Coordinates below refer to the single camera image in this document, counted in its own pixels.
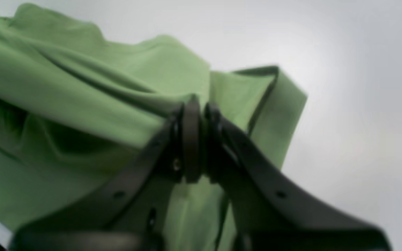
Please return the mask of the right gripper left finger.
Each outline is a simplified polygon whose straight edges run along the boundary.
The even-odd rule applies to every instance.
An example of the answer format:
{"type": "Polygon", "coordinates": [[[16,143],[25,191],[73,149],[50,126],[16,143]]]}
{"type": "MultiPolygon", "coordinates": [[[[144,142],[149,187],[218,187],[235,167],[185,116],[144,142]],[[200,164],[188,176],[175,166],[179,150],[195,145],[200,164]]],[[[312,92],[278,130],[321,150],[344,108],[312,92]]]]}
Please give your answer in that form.
{"type": "Polygon", "coordinates": [[[196,98],[171,114],[138,156],[99,189],[21,227],[10,251],[164,251],[161,234],[174,185],[201,177],[196,98]]]}

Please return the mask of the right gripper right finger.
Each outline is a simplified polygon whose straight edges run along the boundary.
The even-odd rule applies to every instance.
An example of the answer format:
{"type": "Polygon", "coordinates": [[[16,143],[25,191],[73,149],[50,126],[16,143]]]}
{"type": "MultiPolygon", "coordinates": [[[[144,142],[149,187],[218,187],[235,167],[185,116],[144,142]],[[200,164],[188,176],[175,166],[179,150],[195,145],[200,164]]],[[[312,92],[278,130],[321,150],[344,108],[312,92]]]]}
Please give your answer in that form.
{"type": "Polygon", "coordinates": [[[317,199],[206,105],[208,175],[230,199],[233,251],[390,251],[384,232],[317,199]]]}

